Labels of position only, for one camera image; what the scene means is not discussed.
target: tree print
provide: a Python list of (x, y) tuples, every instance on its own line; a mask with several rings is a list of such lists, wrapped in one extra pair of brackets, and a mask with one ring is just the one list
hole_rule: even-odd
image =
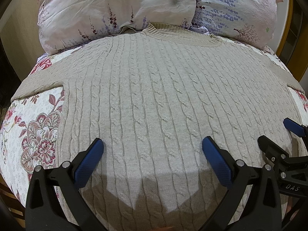
[(253, 25), (248, 25), (247, 23), (244, 25), (242, 29), (234, 29), (239, 34), (234, 37), (234, 39), (247, 42), (248, 44), (252, 45), (257, 43), (260, 38), (257, 35), (257, 32), (254, 30)]

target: bed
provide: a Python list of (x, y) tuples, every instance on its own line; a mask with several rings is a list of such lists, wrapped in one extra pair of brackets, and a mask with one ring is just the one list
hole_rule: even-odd
[[(273, 50), (263, 50), (250, 44), (226, 37), (219, 37), (224, 42), (249, 49), (264, 56), (281, 69), (289, 72)], [(84, 43), (55, 55), (43, 55), (38, 58), (29, 76), (46, 70), (64, 58), (72, 57), (87, 46)], [(297, 107), (299, 118), (308, 125), (308, 100), (305, 94), (288, 88)], [(31, 174), (37, 165), (45, 169), (56, 166), (56, 141), (58, 127), (66, 99), (63, 87), (55, 87), (35, 95), (14, 100), (5, 116), (0, 132), (0, 173), (17, 199), (25, 206), (27, 189)]]

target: wall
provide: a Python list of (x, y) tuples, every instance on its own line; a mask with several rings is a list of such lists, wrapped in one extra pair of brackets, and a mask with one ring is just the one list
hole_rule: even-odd
[(268, 46), (276, 52), (281, 37), (285, 29), (285, 23), (288, 17), (289, 0), (283, 0), (283, 2), (277, 4), (277, 25), (274, 31), (274, 38), (270, 40)]
[(306, 69), (306, 72), (304, 73), (303, 77), (301, 78), (301, 81), (299, 82), (303, 90), (305, 91), (306, 96), (308, 96), (308, 69)]
[(3, 17), (7, 22), (0, 24), (4, 50), (21, 81), (44, 53), (38, 36), (38, 6), (37, 0), (13, 0)]

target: blue clamp jaw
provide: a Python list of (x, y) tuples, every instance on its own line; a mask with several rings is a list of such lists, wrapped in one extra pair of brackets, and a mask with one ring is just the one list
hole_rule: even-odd
[(297, 122), (291, 120), (290, 118), (285, 118), (283, 120), (283, 125), (287, 130), (303, 139), (308, 151), (308, 128), (305, 125), (299, 125)]

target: sweater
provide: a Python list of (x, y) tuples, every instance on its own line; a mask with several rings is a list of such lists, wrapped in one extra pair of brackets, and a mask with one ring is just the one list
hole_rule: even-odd
[[(66, 93), (57, 165), (103, 140), (81, 194), (109, 230), (198, 230), (226, 192), (202, 152), (206, 136), (248, 166), (266, 162), (261, 135), (289, 154), (303, 152), (283, 125), (286, 117), (301, 122), (288, 89), (303, 91), (298, 82), (267, 57), (214, 35), (149, 24), (95, 40), (27, 77), (12, 100), (57, 86)], [(60, 201), (72, 221), (61, 194)]]

